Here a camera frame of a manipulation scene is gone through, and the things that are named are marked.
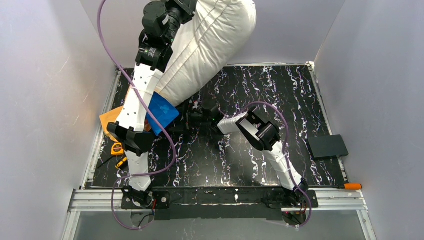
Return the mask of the white pillow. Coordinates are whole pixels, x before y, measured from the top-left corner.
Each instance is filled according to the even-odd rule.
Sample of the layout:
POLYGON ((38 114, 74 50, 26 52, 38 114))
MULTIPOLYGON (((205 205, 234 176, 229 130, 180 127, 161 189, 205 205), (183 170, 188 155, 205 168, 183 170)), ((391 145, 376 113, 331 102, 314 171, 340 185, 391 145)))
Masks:
POLYGON ((199 0, 183 24, 155 91, 178 106, 199 92, 251 37, 257 24, 252 0, 199 0))

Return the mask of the yellow and blue pillowcase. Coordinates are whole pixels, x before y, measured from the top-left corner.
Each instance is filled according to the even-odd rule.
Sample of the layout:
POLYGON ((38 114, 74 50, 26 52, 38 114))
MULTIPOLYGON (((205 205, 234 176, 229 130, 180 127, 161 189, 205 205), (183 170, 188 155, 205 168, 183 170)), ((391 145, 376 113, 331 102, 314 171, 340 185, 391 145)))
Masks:
MULTIPOLYGON (((116 143, 118 140, 108 132, 107 126, 108 123, 116 122, 123 108, 123 106, 120 106, 99 116, 104 134, 116 143)), ((153 113, 164 129, 180 115, 179 111, 157 92, 153 94, 148 109, 153 113)))

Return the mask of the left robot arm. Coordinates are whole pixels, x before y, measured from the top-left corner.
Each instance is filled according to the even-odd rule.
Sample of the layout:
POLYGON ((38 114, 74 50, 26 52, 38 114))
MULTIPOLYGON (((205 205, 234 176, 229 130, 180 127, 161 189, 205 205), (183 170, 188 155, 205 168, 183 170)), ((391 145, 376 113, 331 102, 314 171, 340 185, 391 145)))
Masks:
POLYGON ((123 146, 131 190, 145 192, 151 184, 148 157, 156 135, 145 131, 145 121, 151 117, 161 130, 165 126, 149 110, 149 104, 173 54, 177 32, 193 19, 196 5, 195 0, 159 0, 143 9, 134 75, 127 78, 131 90, 116 121, 107 125, 108 132, 123 146))

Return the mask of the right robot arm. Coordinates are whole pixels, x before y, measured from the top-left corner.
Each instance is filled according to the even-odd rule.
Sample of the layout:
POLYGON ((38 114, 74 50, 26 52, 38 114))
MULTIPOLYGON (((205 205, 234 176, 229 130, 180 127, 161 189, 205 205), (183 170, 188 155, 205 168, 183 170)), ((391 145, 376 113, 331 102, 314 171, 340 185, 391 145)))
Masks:
POLYGON ((283 188, 294 193, 306 192, 307 181, 296 171, 287 157, 285 146, 287 140, 281 141, 280 129, 270 121, 264 121, 256 114, 253 107, 234 116, 225 116, 215 104, 212 106, 190 103, 183 114, 186 129, 208 127, 220 135, 240 132, 253 148, 261 151, 280 180, 283 188))

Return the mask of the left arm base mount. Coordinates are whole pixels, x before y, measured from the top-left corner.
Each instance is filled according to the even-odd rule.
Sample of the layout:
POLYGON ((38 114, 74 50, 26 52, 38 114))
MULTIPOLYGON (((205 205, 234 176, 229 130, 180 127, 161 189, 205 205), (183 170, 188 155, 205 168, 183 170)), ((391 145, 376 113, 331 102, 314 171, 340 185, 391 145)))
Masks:
POLYGON ((146 191, 138 191, 126 186, 122 191, 122 209, 168 209, 171 205, 171 195, 167 191, 159 191, 149 187, 146 191))

